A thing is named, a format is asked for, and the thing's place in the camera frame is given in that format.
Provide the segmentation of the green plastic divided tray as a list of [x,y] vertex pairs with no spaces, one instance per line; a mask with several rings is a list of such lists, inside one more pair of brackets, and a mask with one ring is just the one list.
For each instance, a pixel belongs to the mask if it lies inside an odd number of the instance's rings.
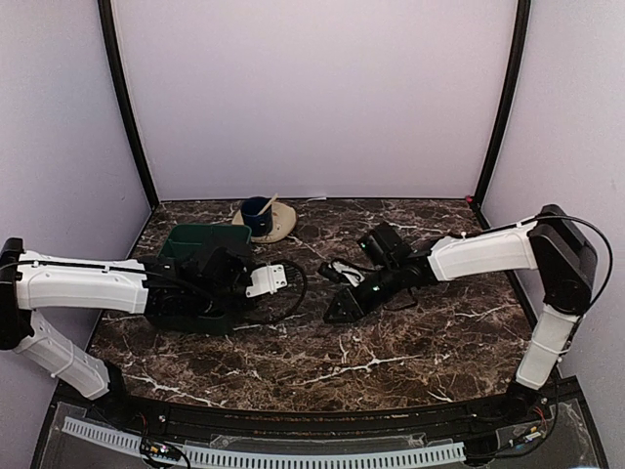
[[174,263],[175,277],[207,297],[166,282],[148,298],[145,318],[161,330],[224,336],[254,302],[245,296],[253,267],[251,229],[240,225],[181,224],[168,234],[157,258]]

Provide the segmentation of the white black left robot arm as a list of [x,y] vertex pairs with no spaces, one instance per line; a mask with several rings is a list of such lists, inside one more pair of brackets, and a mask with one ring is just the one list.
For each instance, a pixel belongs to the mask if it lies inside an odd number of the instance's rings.
[[270,267],[255,266],[245,244],[207,241],[184,260],[95,261],[43,255],[12,237],[1,249],[1,347],[99,401],[114,424],[128,426],[138,406],[126,396],[119,368],[76,347],[42,310],[113,310],[197,333],[253,308],[255,298],[276,291],[283,279]]

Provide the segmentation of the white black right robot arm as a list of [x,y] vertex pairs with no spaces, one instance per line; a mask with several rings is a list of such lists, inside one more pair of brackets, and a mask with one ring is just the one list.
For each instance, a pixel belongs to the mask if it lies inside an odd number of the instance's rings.
[[614,268],[608,246],[604,280],[596,281],[599,255],[583,233],[605,234],[590,222],[548,204],[530,218],[480,233],[451,234],[418,248],[389,223],[358,240],[374,270],[357,284],[340,289],[324,313],[327,323],[353,323],[371,314],[403,290],[434,286],[459,278],[520,271],[535,272],[542,282],[542,311],[517,368],[516,387],[498,404],[498,414],[518,424],[534,411],[536,396],[567,353],[581,321],[604,294]]

